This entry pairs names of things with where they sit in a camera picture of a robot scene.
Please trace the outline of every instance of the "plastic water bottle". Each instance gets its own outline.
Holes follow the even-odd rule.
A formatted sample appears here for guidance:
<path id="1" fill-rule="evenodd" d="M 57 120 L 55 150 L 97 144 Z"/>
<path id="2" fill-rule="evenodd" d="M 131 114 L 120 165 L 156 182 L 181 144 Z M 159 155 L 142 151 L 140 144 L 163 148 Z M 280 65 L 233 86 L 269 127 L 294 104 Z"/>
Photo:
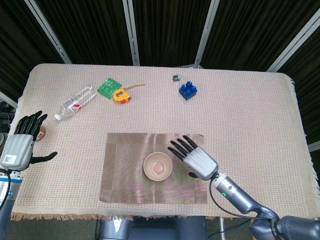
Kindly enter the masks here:
<path id="1" fill-rule="evenodd" d="M 64 104 L 63 108 L 54 115 L 60 121 L 76 114 L 81 108 L 91 102 L 97 96 L 97 91 L 92 86 L 86 86 L 76 95 L 70 97 Z"/>

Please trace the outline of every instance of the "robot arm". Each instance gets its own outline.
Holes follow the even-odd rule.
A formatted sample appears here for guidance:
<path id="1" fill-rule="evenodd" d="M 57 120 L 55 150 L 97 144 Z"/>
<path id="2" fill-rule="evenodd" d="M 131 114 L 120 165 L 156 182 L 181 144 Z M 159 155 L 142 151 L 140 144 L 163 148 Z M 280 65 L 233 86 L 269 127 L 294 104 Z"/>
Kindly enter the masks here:
<path id="1" fill-rule="evenodd" d="M 180 158 L 193 171 L 189 173 L 191 177 L 202 180 L 210 180 L 210 195 L 214 203 L 223 211 L 236 217 L 254 219 L 250 226 L 253 236 L 259 240 L 297 240 L 320 239 L 320 221 L 299 218 L 294 216 L 285 216 L 279 219 L 278 215 L 271 209 L 259 204 L 242 190 L 234 181 L 225 173 L 218 172 L 217 162 L 206 153 L 201 147 L 197 146 L 189 137 L 183 136 L 184 139 L 192 146 L 190 147 L 185 141 L 177 139 L 185 147 L 181 147 L 174 141 L 171 143 L 181 152 L 168 147 L 178 158 Z M 256 212 L 256 217 L 248 217 L 234 214 L 223 209 L 215 201 L 211 187 L 213 186 L 242 214 Z"/>
<path id="2" fill-rule="evenodd" d="M 5 239 L 5 230 L 11 216 L 22 177 L 20 173 L 30 164 L 46 162 L 53 159 L 57 152 L 45 157 L 33 157 L 35 140 L 40 126 L 47 118 L 47 114 L 40 116 L 42 111 L 31 116 L 23 117 L 17 124 L 14 134 L 10 136 L 3 149 L 0 165 L 0 239 Z"/>

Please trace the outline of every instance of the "beige tablecloth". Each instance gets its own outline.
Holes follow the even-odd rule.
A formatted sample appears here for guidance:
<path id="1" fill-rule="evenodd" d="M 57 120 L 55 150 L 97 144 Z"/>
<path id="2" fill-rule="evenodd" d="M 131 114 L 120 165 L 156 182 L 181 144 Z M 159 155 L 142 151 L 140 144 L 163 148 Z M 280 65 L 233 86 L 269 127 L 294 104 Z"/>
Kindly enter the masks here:
<path id="1" fill-rule="evenodd" d="M 172 76 L 181 75 L 181 82 Z M 132 100 L 116 104 L 98 96 L 75 116 L 54 118 L 61 104 L 86 85 L 107 77 L 130 89 Z M 179 87 L 197 86 L 186 101 Z M 86 219 L 137 215 L 230 217 L 208 204 L 125 204 L 99 201 L 108 133 L 189 133 L 205 136 L 204 148 L 245 191 L 280 216 L 320 216 L 319 186 L 312 167 L 294 86 L 281 73 L 192 68 L 41 64 L 30 73 L 12 123 L 42 110 L 45 137 L 31 165 L 12 218 Z M 218 192 L 217 201 L 238 213 Z"/>

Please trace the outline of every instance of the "bottle cap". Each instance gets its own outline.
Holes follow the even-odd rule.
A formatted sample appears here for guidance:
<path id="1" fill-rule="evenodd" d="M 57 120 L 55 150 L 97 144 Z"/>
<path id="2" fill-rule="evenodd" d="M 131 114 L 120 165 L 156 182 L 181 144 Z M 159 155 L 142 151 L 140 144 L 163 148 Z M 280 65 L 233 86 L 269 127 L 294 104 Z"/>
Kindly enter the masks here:
<path id="1" fill-rule="evenodd" d="M 60 120 L 62 119 L 62 117 L 61 117 L 58 113 L 56 113 L 56 114 L 54 115 L 54 117 L 55 117 L 55 119 L 57 119 L 58 121 L 60 121 Z"/>

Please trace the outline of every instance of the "bottle label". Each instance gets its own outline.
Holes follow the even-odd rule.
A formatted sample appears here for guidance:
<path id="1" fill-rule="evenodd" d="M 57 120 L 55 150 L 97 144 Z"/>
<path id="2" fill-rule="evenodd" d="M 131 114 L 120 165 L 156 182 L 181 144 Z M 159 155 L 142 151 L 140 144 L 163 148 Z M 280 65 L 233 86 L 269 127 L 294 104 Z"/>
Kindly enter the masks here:
<path id="1" fill-rule="evenodd" d="M 70 97 L 64 104 L 66 105 L 67 108 L 70 108 L 73 106 L 77 101 L 73 97 Z"/>
<path id="2" fill-rule="evenodd" d="M 81 109 L 80 104 L 74 104 L 74 105 L 70 108 L 70 110 L 71 110 L 72 112 L 74 112 L 74 113 L 78 112 L 80 109 Z"/>

